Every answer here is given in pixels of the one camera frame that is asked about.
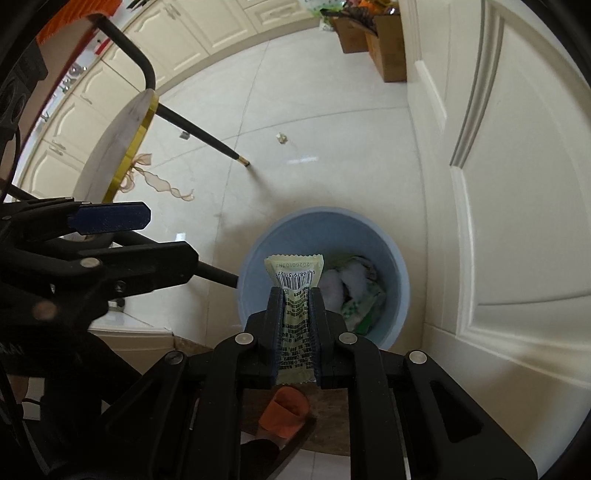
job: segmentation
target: kitchen cabinet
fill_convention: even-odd
[[[161,66],[157,86],[207,57],[208,53],[189,29],[175,15],[171,5],[156,2],[149,7],[125,34],[150,60]]]
[[[209,53],[223,50],[256,34],[236,0],[168,0],[178,18]]]
[[[245,10],[258,32],[287,25],[312,15],[298,0],[265,0]]]
[[[84,165],[109,122],[86,100],[69,95],[53,113],[44,139]]]
[[[163,1],[143,12],[125,29],[125,35],[148,57],[156,88],[209,55],[173,7]],[[141,69],[119,47],[112,45],[103,61],[138,90],[144,90]]]
[[[39,198],[70,196],[82,167],[78,159],[40,140],[24,172],[21,188]]]
[[[148,60],[152,64],[152,68],[156,75],[156,87],[158,87],[166,78],[165,69],[158,60],[152,58],[146,51],[143,51],[143,54],[148,57]],[[145,80],[142,70],[117,45],[111,45],[102,57],[102,61],[133,85],[133,87],[138,90],[145,89]]]
[[[101,60],[75,86],[72,93],[110,122],[135,97],[138,89]]]

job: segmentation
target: cardboard box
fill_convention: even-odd
[[[355,28],[348,18],[336,17],[330,18],[330,23],[339,36],[340,48],[343,53],[357,53],[368,51],[368,43],[365,40],[365,33]]]
[[[400,15],[377,15],[374,24],[377,35],[357,22],[353,26],[365,32],[369,56],[384,81],[405,82],[406,58]]]

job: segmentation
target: white tile floor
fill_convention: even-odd
[[[426,219],[404,83],[384,83],[367,53],[344,55],[336,34],[310,29],[228,57],[161,101],[252,167],[179,138],[155,118],[141,148],[153,154],[150,170],[182,193],[194,190],[195,200],[157,193],[138,178],[117,200],[150,207],[146,235],[174,241],[185,234],[203,261],[238,273],[255,240],[284,215],[320,205],[355,210],[392,236],[407,263],[411,307],[394,349],[420,346]],[[212,347],[241,330],[235,290],[201,278],[132,297],[125,311]]]
[[[254,435],[242,432],[241,443]],[[300,450],[277,476],[277,480],[348,480],[351,478],[351,458],[342,455]]]

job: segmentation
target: barcode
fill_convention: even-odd
[[[283,288],[289,288],[290,290],[299,290],[303,286],[310,286],[310,283],[312,283],[313,274],[313,270],[296,273],[279,272],[277,274],[277,278],[279,279],[279,283]]]

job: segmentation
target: red object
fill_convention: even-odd
[[[293,387],[281,387],[259,419],[266,431],[283,439],[293,437],[306,421],[310,403],[306,396]]]
[[[120,4],[121,0],[70,0],[37,34],[37,43],[41,45],[63,27],[89,15],[112,17]]]
[[[95,48],[95,54],[100,55],[101,53],[103,53],[103,50],[105,48],[107,48],[109,46],[109,44],[111,43],[111,39],[110,38],[106,38],[102,41],[102,43]]]

